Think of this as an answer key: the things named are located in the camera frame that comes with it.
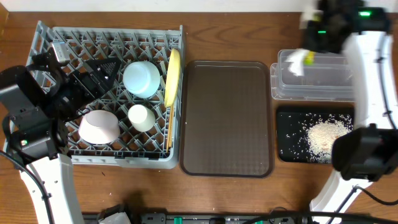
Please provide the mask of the light blue bowl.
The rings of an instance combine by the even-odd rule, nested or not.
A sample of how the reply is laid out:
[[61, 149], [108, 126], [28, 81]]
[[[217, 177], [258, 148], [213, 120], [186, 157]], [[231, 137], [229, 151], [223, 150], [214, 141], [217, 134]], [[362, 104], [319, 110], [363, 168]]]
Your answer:
[[133, 62], [124, 70], [123, 84], [136, 97], [149, 98], [159, 88], [160, 72], [151, 62]]

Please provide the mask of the cream cup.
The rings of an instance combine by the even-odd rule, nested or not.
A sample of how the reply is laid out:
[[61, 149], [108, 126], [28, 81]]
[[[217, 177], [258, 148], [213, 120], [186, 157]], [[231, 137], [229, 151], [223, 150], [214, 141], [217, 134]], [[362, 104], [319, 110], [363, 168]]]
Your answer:
[[130, 107], [127, 117], [133, 128], [140, 132], [149, 131], [155, 124], [155, 115], [143, 105], [133, 105]]

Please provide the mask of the green yellow snack wrapper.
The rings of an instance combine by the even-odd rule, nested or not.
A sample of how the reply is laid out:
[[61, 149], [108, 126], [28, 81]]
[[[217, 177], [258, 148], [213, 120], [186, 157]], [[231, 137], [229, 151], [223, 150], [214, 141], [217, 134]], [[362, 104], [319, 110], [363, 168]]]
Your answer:
[[308, 51], [304, 58], [304, 64], [305, 65], [313, 65], [314, 61], [315, 61], [315, 52]]

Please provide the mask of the wooden chopstick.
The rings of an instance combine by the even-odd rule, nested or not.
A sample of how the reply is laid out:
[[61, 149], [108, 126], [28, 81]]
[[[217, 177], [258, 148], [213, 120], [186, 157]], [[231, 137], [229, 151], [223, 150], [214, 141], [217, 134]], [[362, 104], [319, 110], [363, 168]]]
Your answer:
[[169, 122], [169, 143], [168, 147], [172, 147], [172, 129], [173, 129], [173, 119], [174, 119], [174, 107], [170, 107], [170, 122]]
[[170, 107], [169, 127], [168, 127], [167, 142], [166, 142], [166, 153], [169, 153], [169, 144], [170, 144], [170, 140], [171, 140], [173, 113], [174, 113], [174, 109], [172, 107]]

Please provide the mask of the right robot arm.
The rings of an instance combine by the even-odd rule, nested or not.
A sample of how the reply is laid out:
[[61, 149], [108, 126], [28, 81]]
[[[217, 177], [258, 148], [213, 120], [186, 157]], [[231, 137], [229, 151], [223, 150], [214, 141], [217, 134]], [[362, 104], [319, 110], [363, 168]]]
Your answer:
[[310, 221], [339, 223], [360, 193], [397, 168], [391, 20], [364, 1], [305, 1], [300, 27], [307, 52], [344, 55], [353, 76], [353, 130], [334, 141], [333, 170], [310, 202]]

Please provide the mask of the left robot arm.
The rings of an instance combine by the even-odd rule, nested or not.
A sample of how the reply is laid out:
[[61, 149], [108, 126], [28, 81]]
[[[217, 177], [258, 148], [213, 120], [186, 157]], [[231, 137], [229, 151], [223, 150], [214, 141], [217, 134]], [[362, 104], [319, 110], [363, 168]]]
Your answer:
[[65, 124], [110, 91], [121, 61], [87, 60], [85, 72], [66, 74], [66, 63], [53, 50], [32, 60], [1, 72], [1, 103], [8, 110], [2, 121], [7, 147], [1, 155], [20, 171], [39, 223], [84, 223]]

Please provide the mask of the yellow plate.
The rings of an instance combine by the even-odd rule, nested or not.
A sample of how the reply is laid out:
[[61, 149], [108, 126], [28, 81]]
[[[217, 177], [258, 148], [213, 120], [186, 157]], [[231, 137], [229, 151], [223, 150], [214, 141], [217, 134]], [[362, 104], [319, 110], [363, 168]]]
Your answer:
[[167, 70], [167, 79], [165, 84], [165, 107], [172, 107], [177, 97], [178, 83], [181, 72], [181, 56], [177, 49], [172, 49]]

